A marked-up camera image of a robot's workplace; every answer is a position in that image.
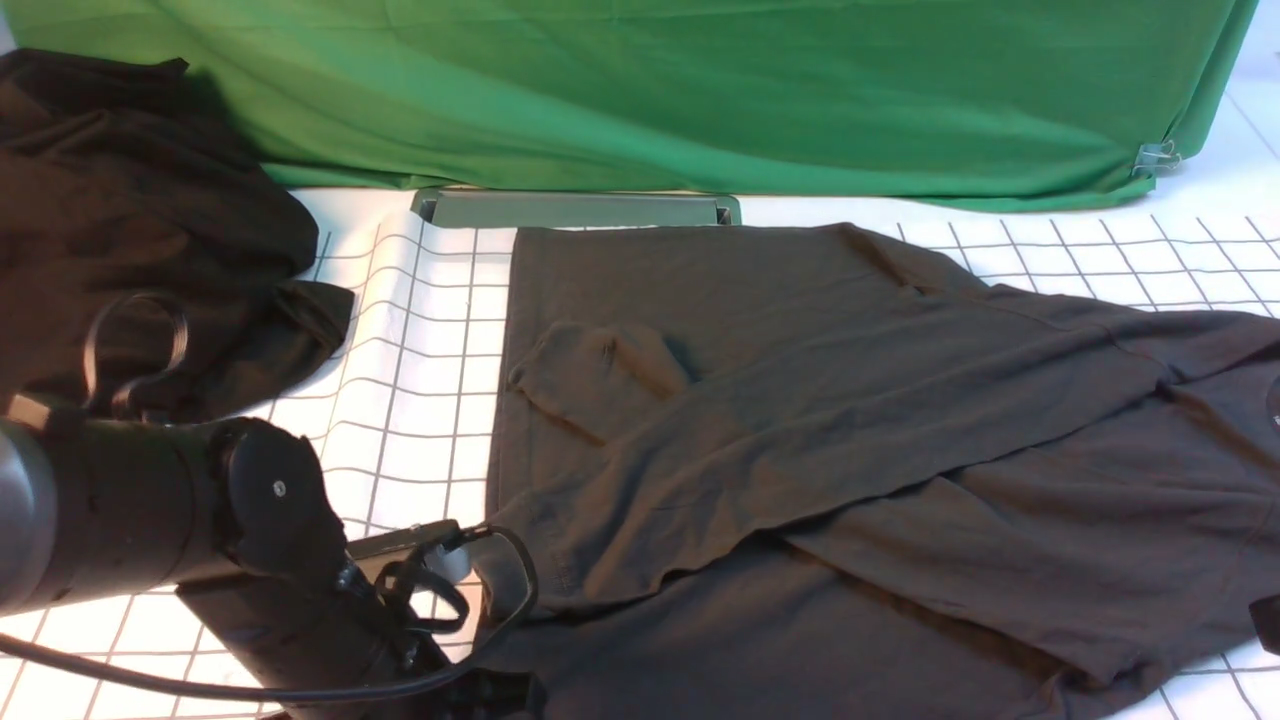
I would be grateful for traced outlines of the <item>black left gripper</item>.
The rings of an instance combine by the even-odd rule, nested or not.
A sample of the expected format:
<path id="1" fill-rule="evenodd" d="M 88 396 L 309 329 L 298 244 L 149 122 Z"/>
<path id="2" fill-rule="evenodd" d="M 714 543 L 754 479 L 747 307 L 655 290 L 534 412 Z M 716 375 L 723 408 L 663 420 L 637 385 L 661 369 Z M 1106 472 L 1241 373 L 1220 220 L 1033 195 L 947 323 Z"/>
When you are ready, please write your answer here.
<path id="1" fill-rule="evenodd" d="M 543 719 L 547 693 L 531 673 L 472 667 L 399 706 L 403 719 Z"/>

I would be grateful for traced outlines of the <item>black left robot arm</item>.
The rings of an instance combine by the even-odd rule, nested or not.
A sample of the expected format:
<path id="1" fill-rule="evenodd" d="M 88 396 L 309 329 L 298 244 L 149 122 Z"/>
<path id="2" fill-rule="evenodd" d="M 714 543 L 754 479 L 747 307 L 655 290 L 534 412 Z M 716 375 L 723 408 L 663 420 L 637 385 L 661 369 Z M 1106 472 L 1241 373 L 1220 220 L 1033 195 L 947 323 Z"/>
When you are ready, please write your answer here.
<path id="1" fill-rule="evenodd" d="M 438 635 L 471 607 L 467 548 L 518 560 L 515 612 L 470 656 Z M 197 684 L 3 638 L 18 659 L 118 685 L 280 706 L 283 719 L 539 719 L 531 673 L 483 659 L 530 614 L 538 579 L 502 527 L 440 520 L 347 539 L 311 443 L 257 418 L 95 419 L 18 395 L 3 414 L 3 614 L 174 585 L 257 682 Z"/>

